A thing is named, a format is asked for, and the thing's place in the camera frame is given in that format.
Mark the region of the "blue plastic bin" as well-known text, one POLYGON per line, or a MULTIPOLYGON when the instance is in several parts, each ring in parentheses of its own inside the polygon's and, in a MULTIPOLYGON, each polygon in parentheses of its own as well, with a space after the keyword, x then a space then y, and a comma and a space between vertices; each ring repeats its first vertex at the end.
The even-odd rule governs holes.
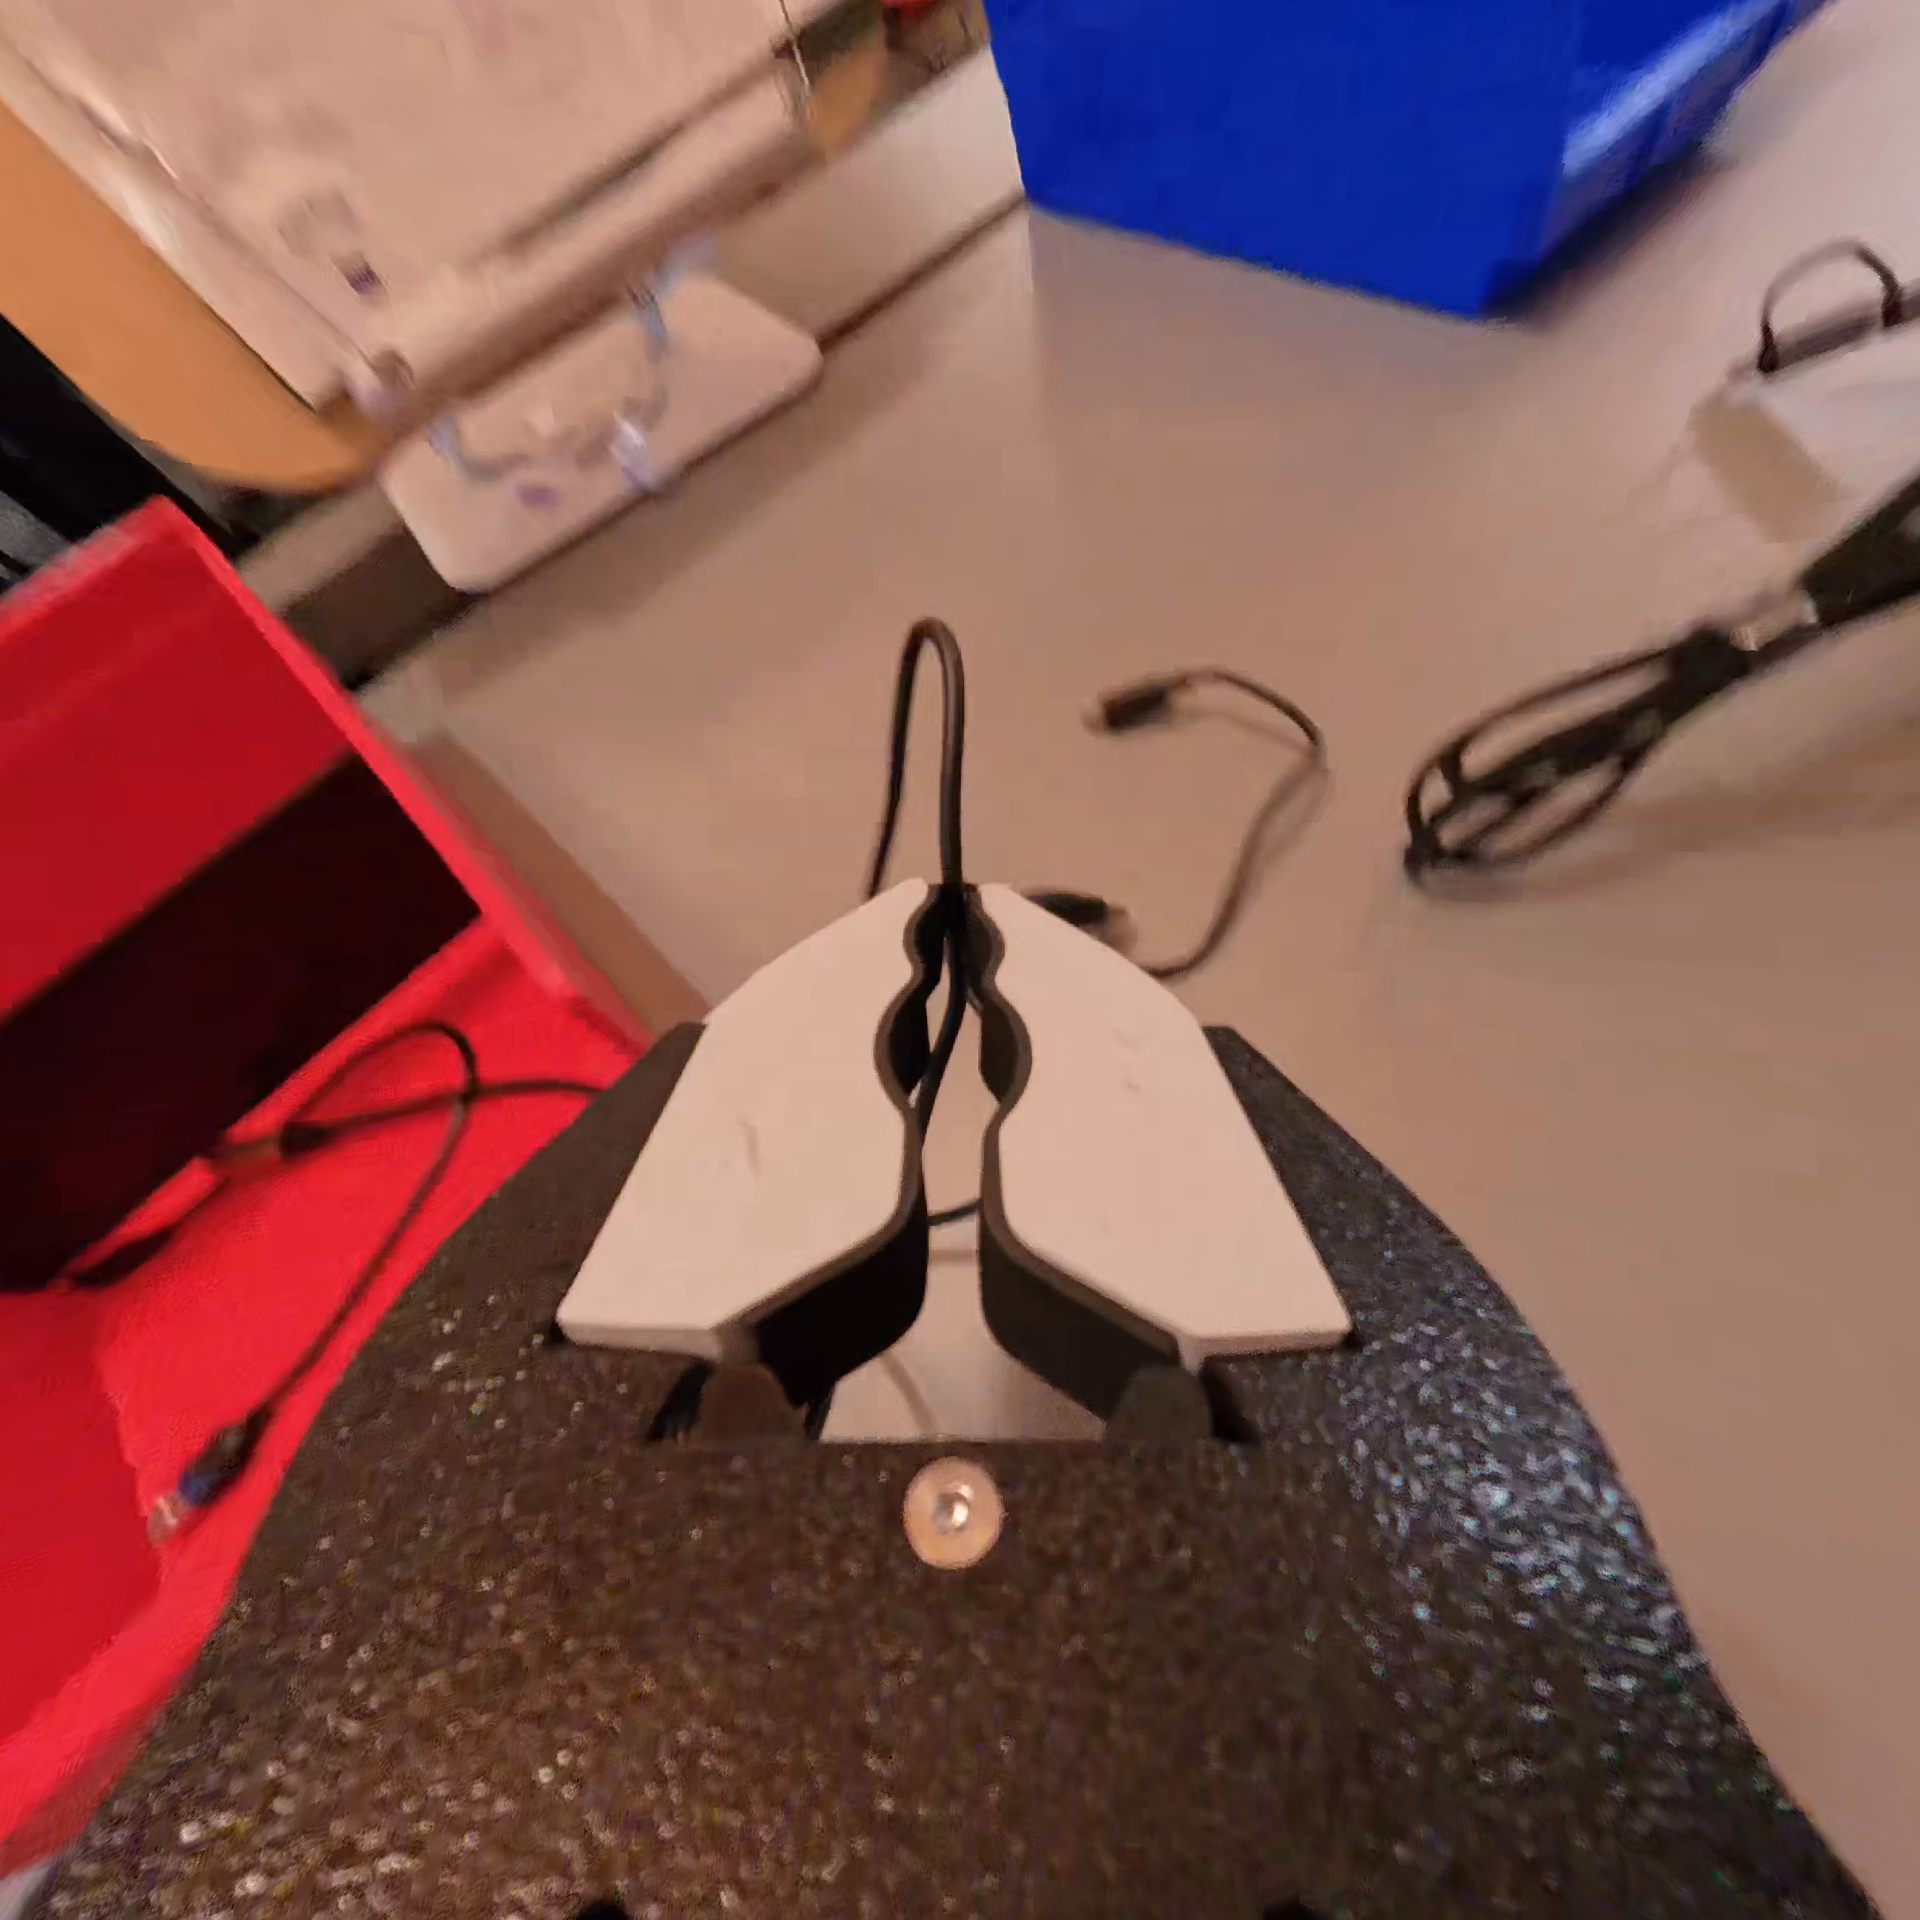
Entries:
POLYGON ((1482 317, 1665 180, 1817 5, 991 3, 1044 213, 1482 317))

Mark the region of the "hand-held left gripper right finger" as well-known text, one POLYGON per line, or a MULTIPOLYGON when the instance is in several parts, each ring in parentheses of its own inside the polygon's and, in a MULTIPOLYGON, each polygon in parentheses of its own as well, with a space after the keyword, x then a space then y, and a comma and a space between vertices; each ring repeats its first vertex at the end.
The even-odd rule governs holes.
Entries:
POLYGON ((1182 1001, 1000 882, 972 891, 968 939, 999 1345, 1110 1418, 1140 1371, 1344 1343, 1352 1316, 1182 1001))

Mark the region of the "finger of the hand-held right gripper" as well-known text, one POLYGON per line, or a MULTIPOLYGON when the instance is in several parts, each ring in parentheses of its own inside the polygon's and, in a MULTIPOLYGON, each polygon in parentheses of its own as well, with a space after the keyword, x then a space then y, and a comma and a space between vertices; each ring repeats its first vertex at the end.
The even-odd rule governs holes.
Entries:
POLYGON ((1918 325, 1729 374, 1696 407, 1693 447, 1757 529, 1840 532, 1916 478, 1918 325))

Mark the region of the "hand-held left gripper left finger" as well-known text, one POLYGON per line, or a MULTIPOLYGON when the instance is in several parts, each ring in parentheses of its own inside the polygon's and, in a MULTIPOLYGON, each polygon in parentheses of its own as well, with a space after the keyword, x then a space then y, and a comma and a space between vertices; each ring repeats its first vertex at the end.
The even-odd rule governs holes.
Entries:
POLYGON ((758 1365, 814 1405, 926 1298, 932 888, 901 882, 699 1029, 556 1323, 582 1349, 758 1365))

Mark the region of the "printed instruction sheets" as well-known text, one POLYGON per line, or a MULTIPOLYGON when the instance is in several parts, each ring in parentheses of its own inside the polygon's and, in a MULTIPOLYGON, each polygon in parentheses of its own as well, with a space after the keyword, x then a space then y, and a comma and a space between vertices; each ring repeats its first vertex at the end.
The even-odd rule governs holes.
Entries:
POLYGON ((4 100, 306 403, 780 147, 828 5, 4 5, 4 100))

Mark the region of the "black bin divider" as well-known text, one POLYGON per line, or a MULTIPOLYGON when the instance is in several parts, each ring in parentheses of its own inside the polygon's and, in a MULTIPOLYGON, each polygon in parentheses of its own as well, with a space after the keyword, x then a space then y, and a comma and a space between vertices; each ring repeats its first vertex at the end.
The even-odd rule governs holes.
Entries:
POLYGON ((3 1026, 3 1291, 51 1286, 479 915, 341 762, 3 1026))

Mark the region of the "red plastic bin with divider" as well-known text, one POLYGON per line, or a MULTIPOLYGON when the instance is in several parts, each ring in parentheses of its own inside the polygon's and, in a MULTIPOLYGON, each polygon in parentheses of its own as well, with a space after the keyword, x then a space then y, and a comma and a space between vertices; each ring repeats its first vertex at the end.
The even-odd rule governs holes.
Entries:
POLYGON ((4 597, 4 1015, 365 762, 479 915, 51 1286, 4 1293, 4 1892, 211 1631, 377 1318, 649 1046, 537 830, 405 746, 154 502, 4 597))

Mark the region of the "document stand with tan board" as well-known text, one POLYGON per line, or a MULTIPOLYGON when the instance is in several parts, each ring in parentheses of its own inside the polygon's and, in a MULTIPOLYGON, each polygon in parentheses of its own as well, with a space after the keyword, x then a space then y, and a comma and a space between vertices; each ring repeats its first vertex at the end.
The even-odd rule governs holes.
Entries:
POLYGON ((859 5, 828 5, 799 37, 800 117, 780 153, 728 169, 635 245, 501 304, 496 325, 437 373, 377 366, 371 394, 321 407, 277 380, 4 100, 80 180, 84 206, 157 272, 151 294, 132 294, 132 343, 84 348, 80 313, 51 310, 46 353, 213 503, 324 496, 371 478, 451 588, 488 591, 660 495, 817 380, 814 336, 725 288, 703 254, 820 159, 820 73, 864 27, 859 5))

